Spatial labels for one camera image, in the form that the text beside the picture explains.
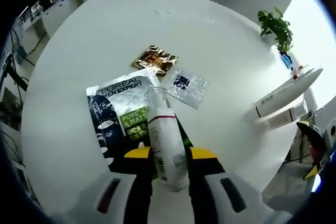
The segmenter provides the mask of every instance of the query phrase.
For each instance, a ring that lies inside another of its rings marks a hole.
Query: potted plant
[[[260,36],[270,45],[277,45],[280,52],[287,52],[292,47],[293,33],[288,28],[290,23],[282,19],[281,11],[274,7],[278,17],[265,10],[258,12],[258,21],[261,25]]]

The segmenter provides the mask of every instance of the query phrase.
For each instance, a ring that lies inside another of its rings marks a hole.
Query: gold foil packet
[[[132,66],[139,69],[151,68],[158,77],[165,77],[176,63],[177,58],[177,56],[170,55],[161,48],[151,45],[132,63]]]

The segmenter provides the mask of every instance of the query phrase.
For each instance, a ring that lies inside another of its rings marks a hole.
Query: window
[[[312,84],[317,109],[336,96],[336,43],[334,27],[320,0],[292,0],[284,19],[291,23],[292,54],[301,65],[324,68]]]

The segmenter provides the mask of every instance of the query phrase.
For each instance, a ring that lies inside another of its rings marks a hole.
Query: white round table
[[[67,212],[108,167],[86,88],[136,71],[149,45],[209,82],[199,110],[170,103],[194,146],[263,190],[285,159],[295,124],[265,133],[244,121],[250,106],[290,76],[260,28],[207,0],[89,0],[56,31],[37,62],[22,117],[24,162],[41,205]]]

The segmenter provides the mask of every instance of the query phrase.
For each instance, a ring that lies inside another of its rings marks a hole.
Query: green leaves
[[[265,10],[258,12],[258,21],[261,25],[260,36],[274,33],[277,36],[276,41],[279,51],[287,52],[292,47],[293,33],[288,28],[290,23],[282,19],[282,12],[278,8],[274,8],[279,15],[278,18],[274,17],[273,13]]]

